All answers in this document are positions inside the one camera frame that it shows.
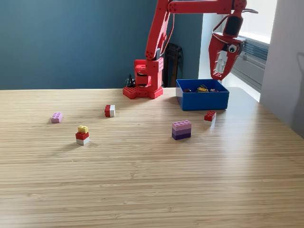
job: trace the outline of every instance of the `black chair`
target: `black chair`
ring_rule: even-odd
[[[169,43],[165,50],[163,87],[175,87],[178,68],[182,74],[183,54],[179,45]]]

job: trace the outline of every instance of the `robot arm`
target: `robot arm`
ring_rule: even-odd
[[[224,18],[227,18],[224,33],[212,32],[209,46],[211,76],[213,79],[223,80],[230,73],[244,45],[245,40],[238,38],[238,33],[243,23],[241,13],[255,12],[254,10],[245,9],[246,5],[247,0],[158,0],[145,52],[146,60],[135,60],[135,87],[123,88],[123,94],[130,99],[136,97],[155,99],[163,93],[161,87],[163,57],[161,56],[169,43],[174,26],[174,14],[176,13],[228,14]],[[166,32],[170,14],[173,15],[173,25],[167,37]],[[224,72],[216,73],[216,65],[222,50],[227,52],[228,60]]]
[[[238,38],[238,33],[243,23],[241,14],[244,10],[248,12],[255,12],[254,10],[246,9],[246,5],[247,0],[158,0],[145,53],[147,60],[153,60],[157,58],[158,48],[160,49],[161,53],[163,53],[165,50],[166,45],[164,46],[163,44],[167,39],[166,31],[169,16],[171,13],[173,16],[174,14],[181,13],[228,14],[228,16],[224,18],[227,18],[224,33],[213,34],[209,47],[211,76],[213,79],[223,80],[225,76],[230,73],[237,57],[242,52],[244,46],[245,40]],[[169,42],[171,33],[167,39],[166,44]],[[228,60],[224,72],[216,73],[215,68],[218,62],[220,51],[227,52]]]

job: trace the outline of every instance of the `stacked lego bricks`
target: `stacked lego bricks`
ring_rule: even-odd
[[[207,114],[204,116],[204,123],[209,126],[213,125],[215,123],[216,116],[217,112],[215,111],[207,112]]]
[[[191,123],[188,120],[172,123],[172,137],[175,140],[191,137]]]
[[[89,141],[89,128],[87,126],[79,126],[78,132],[76,133],[76,143],[84,146]]]
[[[115,117],[115,105],[107,105],[104,109],[106,117]]]
[[[61,119],[62,119],[62,113],[54,113],[51,118],[51,122],[52,124],[57,124],[61,122]]]

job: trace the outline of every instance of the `blue box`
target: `blue box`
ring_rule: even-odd
[[[196,93],[201,84],[204,84],[209,91],[216,89],[218,92]],[[184,89],[190,89],[192,93],[184,93]],[[213,79],[178,79],[176,97],[183,111],[219,110],[227,108],[229,91]]]

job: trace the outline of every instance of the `purple lego brick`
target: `purple lego brick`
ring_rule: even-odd
[[[176,131],[172,128],[172,134],[174,134],[176,136],[181,135],[181,134],[189,134],[189,133],[191,133],[191,128],[185,129],[185,130],[179,130],[179,131]]]
[[[172,128],[176,131],[189,129],[191,128],[191,123],[188,120],[173,122]]]
[[[181,135],[175,135],[172,133],[172,138],[175,140],[186,139],[186,138],[190,138],[190,137],[191,137],[191,133],[181,134]]]
[[[54,113],[51,118],[51,122],[53,124],[57,124],[61,122],[61,119],[62,119],[62,113]]]

